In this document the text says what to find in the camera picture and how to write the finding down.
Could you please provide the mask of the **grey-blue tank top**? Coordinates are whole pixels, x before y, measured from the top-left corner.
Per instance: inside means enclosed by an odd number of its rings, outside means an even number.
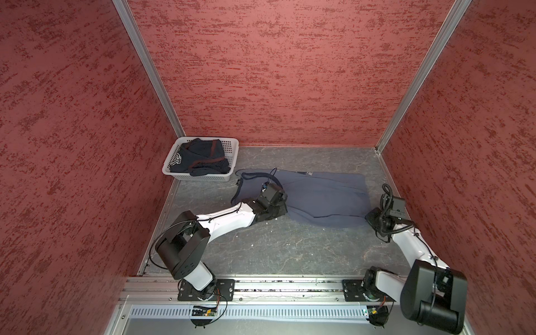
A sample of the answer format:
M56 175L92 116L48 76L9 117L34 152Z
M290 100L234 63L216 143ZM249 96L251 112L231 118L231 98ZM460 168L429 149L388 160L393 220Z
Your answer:
M262 185L276 179L287 195L287 216L323 228L355 228L367 223L371 201L362 174L241 169L231 204L257 198Z

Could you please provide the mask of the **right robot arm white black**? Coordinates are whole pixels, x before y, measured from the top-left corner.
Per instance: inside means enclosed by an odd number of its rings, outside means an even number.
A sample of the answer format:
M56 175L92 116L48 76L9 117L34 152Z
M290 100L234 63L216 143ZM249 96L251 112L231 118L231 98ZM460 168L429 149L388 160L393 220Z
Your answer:
M450 268L424 241L414 223L401 212L405 200L385 193L366 220L378 237L395 242L411 269L405 278L371 267L362 282L362 295L370 302L390 298L403 316L449 334L460 334L466 315L468 281Z

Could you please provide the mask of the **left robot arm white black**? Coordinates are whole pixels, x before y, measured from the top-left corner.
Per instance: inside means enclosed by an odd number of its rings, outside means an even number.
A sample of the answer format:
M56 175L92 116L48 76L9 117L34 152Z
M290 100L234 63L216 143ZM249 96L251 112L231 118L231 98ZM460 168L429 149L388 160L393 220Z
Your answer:
M267 184L257 198L248 198L231 208L196 216L190 211L177 220L152 242L174 279L187 282L199 300L209 300L216 294L216 277L202 262L207 245L235 230L257 223L272 221L287 214L287 195L278 184Z

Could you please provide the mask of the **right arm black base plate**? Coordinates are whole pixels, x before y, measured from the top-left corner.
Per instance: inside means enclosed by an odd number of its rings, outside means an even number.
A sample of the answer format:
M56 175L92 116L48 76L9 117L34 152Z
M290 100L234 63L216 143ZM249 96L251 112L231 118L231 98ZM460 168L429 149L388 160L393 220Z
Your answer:
M342 280L343 295L346 302L378 302L382 294L366 289L362 279Z

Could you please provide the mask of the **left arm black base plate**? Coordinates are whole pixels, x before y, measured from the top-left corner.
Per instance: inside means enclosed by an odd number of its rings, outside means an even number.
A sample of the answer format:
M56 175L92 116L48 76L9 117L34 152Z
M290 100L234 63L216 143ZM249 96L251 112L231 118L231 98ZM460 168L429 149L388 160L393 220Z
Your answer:
M202 291L197 291L188 281L181 280L178 283L177 300L182 302L216 302L233 300L236 280L215 279Z

